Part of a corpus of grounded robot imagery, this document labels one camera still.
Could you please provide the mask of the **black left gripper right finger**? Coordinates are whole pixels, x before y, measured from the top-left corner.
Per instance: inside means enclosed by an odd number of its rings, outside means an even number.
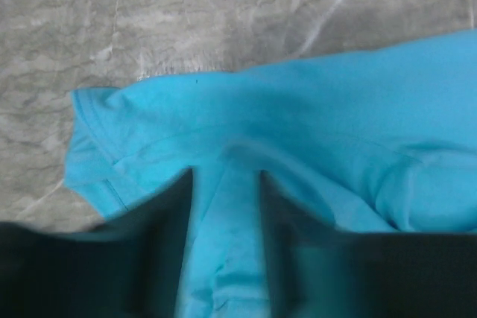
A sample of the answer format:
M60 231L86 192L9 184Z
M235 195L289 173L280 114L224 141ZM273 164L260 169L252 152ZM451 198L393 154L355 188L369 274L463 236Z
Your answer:
M355 233L324 223L259 175L273 317L474 317L476 236Z

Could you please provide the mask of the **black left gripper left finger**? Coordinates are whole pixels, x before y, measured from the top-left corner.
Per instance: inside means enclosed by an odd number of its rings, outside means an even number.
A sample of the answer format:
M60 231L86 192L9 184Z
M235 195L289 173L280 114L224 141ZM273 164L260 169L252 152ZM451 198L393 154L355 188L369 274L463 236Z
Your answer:
M82 232L1 223L3 317L172 317L193 173Z

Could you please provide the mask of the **turquoise t shirt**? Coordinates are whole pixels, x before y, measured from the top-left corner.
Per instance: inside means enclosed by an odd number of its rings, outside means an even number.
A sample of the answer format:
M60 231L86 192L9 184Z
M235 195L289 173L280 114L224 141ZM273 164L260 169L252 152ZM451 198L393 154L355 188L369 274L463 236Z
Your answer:
M476 231L476 32L72 93L66 187L104 217L196 167L182 317L268 317L257 179L357 232Z

